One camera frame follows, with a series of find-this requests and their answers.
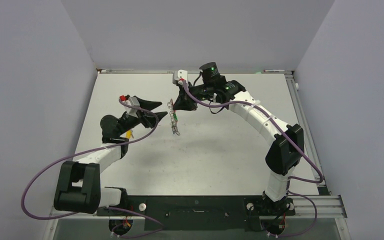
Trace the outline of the red-handled metal key holder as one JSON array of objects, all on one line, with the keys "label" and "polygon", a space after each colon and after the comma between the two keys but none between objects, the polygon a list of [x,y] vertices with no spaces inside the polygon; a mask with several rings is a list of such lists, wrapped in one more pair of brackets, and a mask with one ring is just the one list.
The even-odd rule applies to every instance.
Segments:
[{"label": "red-handled metal key holder", "polygon": [[176,114],[176,111],[174,110],[174,101],[172,98],[167,103],[167,107],[169,109],[170,126],[171,126],[172,133],[174,135],[180,136],[181,134],[178,130],[178,121],[175,121],[175,119],[174,119],[174,114]]}]

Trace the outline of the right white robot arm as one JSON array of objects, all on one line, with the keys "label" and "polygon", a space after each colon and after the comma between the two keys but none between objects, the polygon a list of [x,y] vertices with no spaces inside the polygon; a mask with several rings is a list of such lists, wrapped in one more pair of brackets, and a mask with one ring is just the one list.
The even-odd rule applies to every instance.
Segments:
[{"label": "right white robot arm", "polygon": [[299,124],[290,125],[266,110],[238,81],[228,81],[219,73],[217,64],[209,62],[200,68],[201,85],[188,81],[188,72],[173,73],[172,83],[179,88],[175,111],[195,111],[206,101],[220,104],[250,124],[269,145],[265,162],[270,169],[268,184],[263,192],[262,207],[269,214],[277,213],[287,195],[289,177],[304,153],[304,130]]}]

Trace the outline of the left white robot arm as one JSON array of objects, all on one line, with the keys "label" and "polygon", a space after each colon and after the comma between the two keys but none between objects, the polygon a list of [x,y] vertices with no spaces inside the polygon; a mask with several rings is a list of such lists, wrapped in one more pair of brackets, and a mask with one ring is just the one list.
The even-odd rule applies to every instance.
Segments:
[{"label": "left white robot arm", "polygon": [[125,107],[122,116],[107,114],[100,120],[102,144],[98,150],[61,165],[53,200],[56,210],[93,214],[100,208],[109,207],[116,215],[128,211],[126,189],[103,187],[101,174],[127,154],[131,140],[123,134],[137,125],[154,129],[168,113],[153,112],[162,105],[160,101],[144,100],[135,95],[122,95],[119,101]]}]

